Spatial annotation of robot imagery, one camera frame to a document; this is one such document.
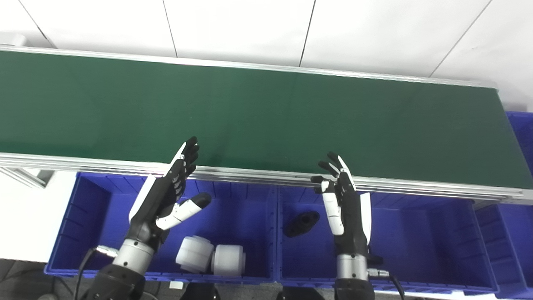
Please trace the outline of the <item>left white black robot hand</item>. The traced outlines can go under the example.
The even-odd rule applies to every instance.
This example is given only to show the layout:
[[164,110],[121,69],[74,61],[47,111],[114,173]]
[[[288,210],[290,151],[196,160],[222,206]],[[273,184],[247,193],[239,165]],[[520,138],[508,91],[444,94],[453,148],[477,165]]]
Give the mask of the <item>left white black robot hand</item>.
[[198,159],[198,140],[184,142],[161,177],[150,175],[144,182],[130,212],[127,240],[146,245],[155,253],[165,242],[169,230],[206,208],[212,201],[207,192],[182,200],[186,181]]

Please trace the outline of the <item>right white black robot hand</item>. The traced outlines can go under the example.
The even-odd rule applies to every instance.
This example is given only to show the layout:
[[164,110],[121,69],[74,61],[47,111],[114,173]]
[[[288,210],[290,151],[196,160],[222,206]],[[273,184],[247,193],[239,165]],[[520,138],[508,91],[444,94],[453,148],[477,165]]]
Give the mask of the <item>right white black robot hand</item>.
[[314,175],[310,181],[314,192],[322,196],[326,216],[334,236],[336,255],[368,257],[371,236],[371,204],[369,193],[359,194],[351,171],[335,152],[328,152],[329,161],[318,165],[332,178]]

